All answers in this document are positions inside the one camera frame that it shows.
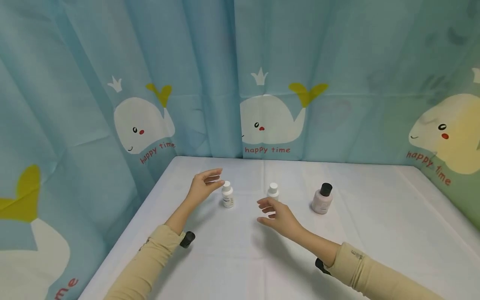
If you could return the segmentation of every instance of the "beige sleeve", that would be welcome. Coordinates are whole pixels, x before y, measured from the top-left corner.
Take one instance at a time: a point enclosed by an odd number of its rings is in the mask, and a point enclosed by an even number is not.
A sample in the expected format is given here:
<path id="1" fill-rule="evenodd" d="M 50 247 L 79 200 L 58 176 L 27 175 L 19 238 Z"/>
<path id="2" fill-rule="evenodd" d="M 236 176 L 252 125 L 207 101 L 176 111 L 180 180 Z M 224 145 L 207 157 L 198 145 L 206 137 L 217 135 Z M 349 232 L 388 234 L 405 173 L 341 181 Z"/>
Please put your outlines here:
<path id="1" fill-rule="evenodd" d="M 184 237 L 184 232 L 178 236 L 167 225 L 158 226 L 117 277 L 104 300 L 147 299 L 160 271 Z"/>
<path id="2" fill-rule="evenodd" d="M 443 299 L 348 243 L 343 243 L 338 249 L 333 266 L 325 269 L 333 277 L 371 300 Z"/>

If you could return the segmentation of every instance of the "pink bottle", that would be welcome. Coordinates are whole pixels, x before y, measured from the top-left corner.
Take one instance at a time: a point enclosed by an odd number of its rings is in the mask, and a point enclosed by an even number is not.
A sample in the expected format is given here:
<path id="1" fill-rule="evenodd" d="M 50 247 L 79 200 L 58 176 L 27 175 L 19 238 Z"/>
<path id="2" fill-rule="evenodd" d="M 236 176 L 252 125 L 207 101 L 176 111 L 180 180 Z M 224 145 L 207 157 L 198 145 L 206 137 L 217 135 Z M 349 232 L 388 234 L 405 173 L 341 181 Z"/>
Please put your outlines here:
<path id="1" fill-rule="evenodd" d="M 330 204 L 332 203 L 333 196 L 332 185 L 330 183 L 322 184 L 322 188 L 315 192 L 315 196 L 312 201 L 312 209 L 314 212 L 324 215 L 327 213 Z"/>

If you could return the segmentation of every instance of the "hand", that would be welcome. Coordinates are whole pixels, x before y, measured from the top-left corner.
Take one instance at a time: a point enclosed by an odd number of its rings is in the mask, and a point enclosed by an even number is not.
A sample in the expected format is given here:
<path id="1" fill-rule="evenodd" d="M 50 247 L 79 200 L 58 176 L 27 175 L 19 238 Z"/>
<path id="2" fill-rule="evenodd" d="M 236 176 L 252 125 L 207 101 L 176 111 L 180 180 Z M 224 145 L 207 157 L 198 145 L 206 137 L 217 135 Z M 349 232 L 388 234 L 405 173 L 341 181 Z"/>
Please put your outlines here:
<path id="1" fill-rule="evenodd" d="M 274 213 L 269 215 L 268 218 L 258 218 L 257 221 L 260 224 L 273 228 L 276 232 L 290 240 L 294 240 L 296 236 L 305 230 L 287 205 L 273 198 L 263 198 L 258 200 L 257 203 L 262 212 Z"/>
<path id="2" fill-rule="evenodd" d="M 191 203 L 194 207 L 202 203 L 214 190 L 225 183 L 224 180 L 218 180 L 221 173 L 222 168 L 217 168 L 195 175 L 185 202 Z"/>

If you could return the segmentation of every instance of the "table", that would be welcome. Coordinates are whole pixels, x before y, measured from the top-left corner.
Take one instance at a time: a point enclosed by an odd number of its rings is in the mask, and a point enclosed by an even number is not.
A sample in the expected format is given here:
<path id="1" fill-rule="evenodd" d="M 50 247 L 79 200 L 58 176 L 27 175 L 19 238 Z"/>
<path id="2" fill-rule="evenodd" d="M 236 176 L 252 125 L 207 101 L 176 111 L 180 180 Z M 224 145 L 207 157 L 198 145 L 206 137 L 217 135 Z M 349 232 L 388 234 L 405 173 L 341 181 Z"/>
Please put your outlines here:
<path id="1" fill-rule="evenodd" d="M 480 299 L 480 234 L 414 167 L 176 157 L 127 226 L 80 300 L 102 299 L 148 235 L 181 203 L 194 174 L 223 167 L 235 205 L 214 192 L 190 217 L 190 248 L 178 248 L 150 299 L 361 299 L 314 266 L 315 257 L 261 226 L 256 201 L 270 182 L 307 229 L 348 241 L 445 299 Z M 309 205 L 333 185 L 326 215 Z"/>

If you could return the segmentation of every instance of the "bottle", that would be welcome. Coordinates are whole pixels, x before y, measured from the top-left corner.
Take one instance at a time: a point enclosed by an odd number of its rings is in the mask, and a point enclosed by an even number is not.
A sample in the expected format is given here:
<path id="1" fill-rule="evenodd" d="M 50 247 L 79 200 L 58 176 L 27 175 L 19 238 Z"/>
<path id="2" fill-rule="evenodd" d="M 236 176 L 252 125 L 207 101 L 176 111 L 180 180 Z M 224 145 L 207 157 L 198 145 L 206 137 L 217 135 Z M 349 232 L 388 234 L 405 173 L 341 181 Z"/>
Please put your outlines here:
<path id="1" fill-rule="evenodd" d="M 274 198 L 275 200 L 278 201 L 278 184 L 276 184 L 275 182 L 272 182 L 270 184 L 270 187 L 268 188 L 268 191 L 267 191 L 267 197 L 272 197 Z"/>
<path id="2" fill-rule="evenodd" d="M 233 188 L 230 186 L 230 181 L 225 181 L 222 187 L 223 206 L 231 208 L 233 206 Z"/>
<path id="3" fill-rule="evenodd" d="M 330 183 L 322 184 L 321 189 L 315 192 L 315 196 L 312 201 L 312 209 L 314 212 L 324 215 L 327 213 L 330 204 L 332 203 L 333 196 L 331 195 L 332 185 Z"/>

